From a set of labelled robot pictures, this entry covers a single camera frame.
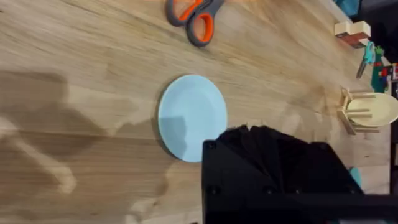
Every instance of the wooden block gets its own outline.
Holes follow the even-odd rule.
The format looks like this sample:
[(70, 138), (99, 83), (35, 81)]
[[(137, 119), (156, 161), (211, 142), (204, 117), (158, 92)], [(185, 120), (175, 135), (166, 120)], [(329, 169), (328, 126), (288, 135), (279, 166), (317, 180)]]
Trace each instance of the wooden block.
[(350, 34), (357, 40), (368, 38), (371, 36), (371, 26), (365, 21), (356, 22), (351, 25)]
[(348, 21), (335, 24), (335, 36), (342, 38), (351, 35), (351, 23)]

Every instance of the toy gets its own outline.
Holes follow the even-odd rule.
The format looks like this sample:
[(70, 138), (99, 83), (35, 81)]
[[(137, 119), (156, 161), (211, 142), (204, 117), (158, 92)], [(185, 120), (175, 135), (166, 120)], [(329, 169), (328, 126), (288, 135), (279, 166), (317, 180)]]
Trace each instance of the toy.
[(354, 24), (346, 21), (335, 24), (335, 36), (358, 49), (368, 45), (371, 27), (365, 21)]
[(398, 82), (398, 64), (384, 66), (381, 57), (384, 50), (378, 46), (375, 49), (376, 61), (373, 66), (371, 86), (375, 93), (384, 93), (388, 90), (388, 76), (391, 76), (392, 82)]

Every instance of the wood grain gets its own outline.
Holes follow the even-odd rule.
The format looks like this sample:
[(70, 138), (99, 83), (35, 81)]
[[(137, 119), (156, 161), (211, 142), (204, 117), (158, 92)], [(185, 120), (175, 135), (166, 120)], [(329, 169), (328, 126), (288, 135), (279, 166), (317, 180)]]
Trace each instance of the wood grain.
[[(0, 0), (0, 223), (200, 223), (201, 166), (162, 150), (155, 118), (188, 73), (219, 87), (230, 126), (385, 166), (389, 128), (351, 137), (336, 115), (341, 87), (371, 74), (355, 79), (363, 50), (333, 35), (345, 19), (329, 0), (227, 1), (198, 49), (163, 1)], [(378, 170), (366, 183), (388, 184)]]

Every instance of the orange scissor handle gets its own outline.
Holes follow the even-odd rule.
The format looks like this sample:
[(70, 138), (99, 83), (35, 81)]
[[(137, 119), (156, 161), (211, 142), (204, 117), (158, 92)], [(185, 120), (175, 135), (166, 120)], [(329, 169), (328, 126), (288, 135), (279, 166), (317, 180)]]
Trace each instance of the orange scissor handle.
[[(198, 36), (195, 33), (194, 25), (200, 19), (205, 21), (205, 35), (203, 37)], [(187, 24), (187, 36), (189, 41), (197, 46), (204, 47), (209, 44), (211, 38), (213, 38), (214, 34), (214, 19), (213, 16), (209, 12), (203, 12), (197, 15), (194, 15), (190, 22)]]
[(175, 0), (166, 0), (167, 20), (173, 26), (182, 26), (187, 23), (189, 18), (195, 12), (195, 9), (201, 4), (203, 4), (203, 0), (195, 0), (195, 3), (193, 3), (188, 9), (186, 9), (181, 16), (177, 16), (174, 11)]

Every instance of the black object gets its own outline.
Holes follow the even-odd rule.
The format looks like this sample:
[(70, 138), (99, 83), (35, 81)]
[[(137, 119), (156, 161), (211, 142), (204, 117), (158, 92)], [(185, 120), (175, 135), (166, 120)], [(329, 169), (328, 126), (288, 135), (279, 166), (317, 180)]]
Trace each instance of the black object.
[(384, 49), (384, 56), (392, 63), (398, 62), (398, 2), (360, 0), (358, 15), (353, 22), (366, 21), (371, 27), (371, 40)]
[(398, 220), (398, 197), (364, 195), (328, 144), (265, 126), (204, 142), (202, 192), (205, 224)]

